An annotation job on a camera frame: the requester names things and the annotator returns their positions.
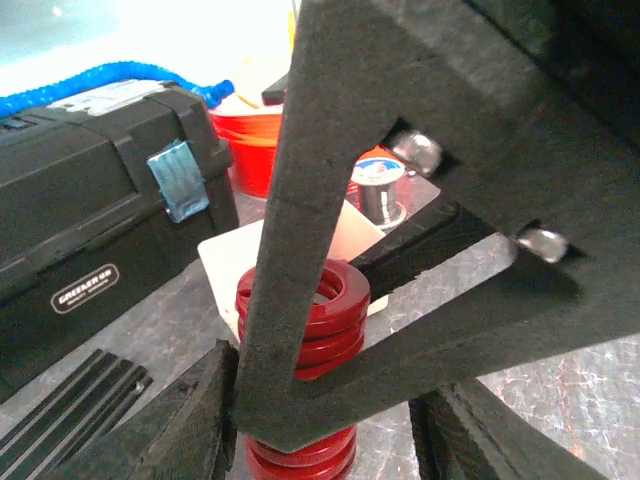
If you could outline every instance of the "solder spool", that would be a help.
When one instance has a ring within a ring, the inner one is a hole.
[[[383,230],[399,225],[407,216],[396,200],[396,182],[404,171],[402,162],[384,157],[359,160],[353,169],[351,180],[358,185],[360,210]]]

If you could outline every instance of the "toolbox latch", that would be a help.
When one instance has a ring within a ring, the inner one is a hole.
[[[202,172],[187,142],[175,140],[147,160],[171,220],[180,223],[209,206]]]

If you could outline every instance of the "blue hose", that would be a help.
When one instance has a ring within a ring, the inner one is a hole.
[[[224,80],[217,85],[201,87],[157,65],[139,62],[105,63],[52,85],[0,97],[0,118],[9,117],[25,108],[48,105],[85,90],[129,79],[176,82],[185,90],[204,97],[209,108],[220,105],[220,102],[234,91],[233,84],[229,80]]]

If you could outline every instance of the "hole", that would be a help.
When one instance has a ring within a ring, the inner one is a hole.
[[[336,298],[338,293],[340,293],[338,289],[324,281],[320,282],[320,285],[318,285],[318,289],[316,290],[316,295],[326,298],[327,301]]]
[[[316,293],[313,296],[313,304],[314,305],[322,305],[323,303],[327,303],[329,299],[320,293]]]
[[[529,230],[530,228],[541,228],[541,227],[542,227],[542,222],[540,222],[540,220],[531,220],[523,228],[520,229],[520,231],[518,232],[518,237],[522,235],[524,232],[526,232],[527,230]]]
[[[414,129],[411,127],[411,125],[409,125],[409,123],[404,121],[402,118],[399,118],[398,120],[396,120],[396,123],[393,125],[393,127],[391,127],[391,130],[389,130],[389,133],[387,133],[382,142],[380,142],[380,146],[391,150],[394,137],[399,133],[408,132],[410,130]]]
[[[178,391],[180,393],[184,393],[184,394],[189,393],[189,388],[191,387],[187,383],[181,383],[180,385],[178,385]]]
[[[242,298],[250,298],[251,297],[251,289],[250,288],[246,288],[244,290],[240,290],[238,292],[238,295]]]
[[[580,250],[578,247],[575,247],[575,246],[569,244],[569,247],[567,248],[567,253],[565,254],[565,256],[562,259],[562,261],[563,262],[577,262],[579,260],[582,260],[583,258],[587,258],[587,254],[585,252],[583,252],[582,250]]]

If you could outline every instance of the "wire spool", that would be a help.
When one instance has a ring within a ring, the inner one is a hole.
[[[374,147],[368,152],[362,154],[362,156],[358,160],[364,160],[366,158],[392,158],[395,159],[395,155],[386,151],[382,147]],[[349,182],[349,188],[347,193],[357,193],[358,192],[358,184],[351,181]]]
[[[244,340],[255,268],[238,282],[236,309],[240,342]],[[304,332],[295,376],[314,380],[355,357],[364,346],[364,322],[371,293],[367,279],[346,262],[327,260],[317,301]],[[256,480],[343,480],[356,453],[356,427],[348,427],[294,453],[283,453],[247,439],[247,458]]]
[[[404,175],[402,162],[374,157],[356,162],[351,180],[358,185],[362,213],[382,229],[393,228],[406,218],[407,211],[396,200],[396,182]]]

